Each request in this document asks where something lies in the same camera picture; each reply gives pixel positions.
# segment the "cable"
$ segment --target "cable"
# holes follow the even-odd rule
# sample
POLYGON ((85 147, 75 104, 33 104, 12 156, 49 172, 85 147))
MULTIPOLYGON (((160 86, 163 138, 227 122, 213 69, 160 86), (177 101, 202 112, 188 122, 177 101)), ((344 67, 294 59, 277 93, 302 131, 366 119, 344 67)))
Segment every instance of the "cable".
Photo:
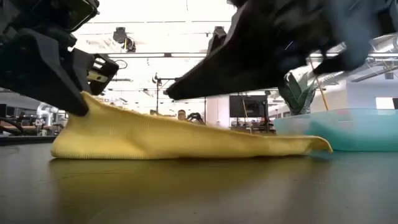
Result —
POLYGON ((118 64, 119 65, 119 70, 121 70, 121 69, 126 69, 129 65, 127 64, 127 62, 125 62, 125 61, 123 61, 123 60, 115 60, 114 61, 116 64, 118 64, 118 62, 121 62, 121 63, 124 63, 124 64, 122 64, 122 65, 124 65, 124 66, 120 66, 120 64, 118 64))
POLYGON ((16 130, 12 130, 12 129, 9 129, 9 128, 6 128, 6 127, 0 125, 0 131, 5 131, 5 132, 13 134, 15 136, 19 136, 19 135, 22 135, 24 133, 24 128, 21 125, 13 122, 12 120, 10 120, 8 118, 0 117, 0 121, 9 123, 9 124, 11 124, 12 126, 14 126, 14 127, 16 127, 18 129, 18 131, 16 131, 16 130))

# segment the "person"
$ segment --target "person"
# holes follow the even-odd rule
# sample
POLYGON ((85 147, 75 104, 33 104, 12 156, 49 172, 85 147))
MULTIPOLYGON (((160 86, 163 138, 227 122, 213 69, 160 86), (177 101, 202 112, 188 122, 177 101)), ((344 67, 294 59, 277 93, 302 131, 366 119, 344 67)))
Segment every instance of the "person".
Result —
POLYGON ((178 111, 177 119, 180 120, 180 121, 186 121, 187 120, 187 114, 186 114, 185 110, 179 110, 178 111))
POLYGON ((200 113, 191 113, 190 115, 188 115, 187 121, 192 123, 205 124, 205 121, 201 118, 200 113))
POLYGON ((17 124, 22 125, 22 120, 24 119, 25 116, 25 112, 21 111, 21 113, 19 113, 19 116, 17 118, 17 124))

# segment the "ceiling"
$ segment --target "ceiling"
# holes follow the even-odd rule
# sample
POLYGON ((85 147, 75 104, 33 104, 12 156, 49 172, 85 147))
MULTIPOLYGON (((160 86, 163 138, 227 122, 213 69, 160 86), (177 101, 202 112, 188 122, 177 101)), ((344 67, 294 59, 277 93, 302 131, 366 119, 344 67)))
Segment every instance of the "ceiling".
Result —
POLYGON ((228 30, 236 10, 225 0, 101 0, 99 11, 74 33, 78 48, 115 52, 104 42, 125 27, 137 52, 206 52, 214 27, 228 30))

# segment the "white wall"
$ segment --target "white wall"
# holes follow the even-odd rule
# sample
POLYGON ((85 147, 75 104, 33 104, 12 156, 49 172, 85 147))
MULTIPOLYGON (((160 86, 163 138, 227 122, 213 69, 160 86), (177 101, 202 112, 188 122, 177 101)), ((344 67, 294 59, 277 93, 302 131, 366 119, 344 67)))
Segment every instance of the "white wall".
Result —
POLYGON ((275 114, 280 114, 279 117, 281 118, 281 114, 285 112, 289 112, 289 107, 284 104, 284 105, 278 105, 278 106, 270 106, 268 107, 268 116, 274 116, 275 114))
POLYGON ((376 109, 376 97, 398 97, 398 83, 386 80, 384 83, 347 84, 348 107, 376 109))
MULTIPOLYGON (((325 99, 329 110, 337 110, 348 107, 346 81, 340 81, 339 85, 326 86, 325 99)), ((326 111, 320 91, 317 91, 311 104, 311 113, 326 111)))
POLYGON ((17 93, 0 93, 0 103, 8 106, 36 110, 40 102, 17 93))
POLYGON ((229 95, 207 98, 206 122, 211 126, 229 128, 229 95))

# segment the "pole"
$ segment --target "pole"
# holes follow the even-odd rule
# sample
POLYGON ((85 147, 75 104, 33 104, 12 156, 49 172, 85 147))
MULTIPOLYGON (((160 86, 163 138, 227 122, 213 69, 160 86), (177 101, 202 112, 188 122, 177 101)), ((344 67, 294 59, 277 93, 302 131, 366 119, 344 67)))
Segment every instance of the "pole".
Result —
MULTIPOLYGON (((246 119, 248 119, 248 111, 246 110, 246 104, 244 103, 244 98, 243 98, 243 95, 241 95, 241 98, 242 98, 242 104, 243 104, 243 110, 244 110, 244 124, 245 124, 245 127, 247 127, 246 126, 246 119)), ((250 128, 250 134, 252 134, 252 126, 251 126, 251 123, 250 123, 250 125, 249 125, 249 128, 250 128)))
POLYGON ((156 113, 159 113, 159 79, 156 79, 156 113))
MULTIPOLYGON (((312 64, 312 60, 310 60, 310 65, 311 65, 312 71, 314 71, 314 67, 313 67, 313 64, 312 64)), ((317 76, 315 77, 315 80, 317 81, 319 90, 321 91, 321 96, 322 96, 323 104, 325 105, 326 111, 328 111, 328 110, 329 110, 329 106, 328 106, 328 103, 326 102, 325 94, 323 94, 322 86, 321 86, 321 83, 319 82, 317 76)))
POLYGON ((207 104, 207 98, 205 97, 205 117, 204 117, 204 122, 205 122, 205 124, 206 124, 206 112, 207 112, 207 109, 206 109, 206 104, 207 104))
POLYGON ((266 100, 263 102, 264 104, 264 124, 266 127, 266 133, 269 131, 269 123, 268 123, 268 92, 266 91, 266 100))

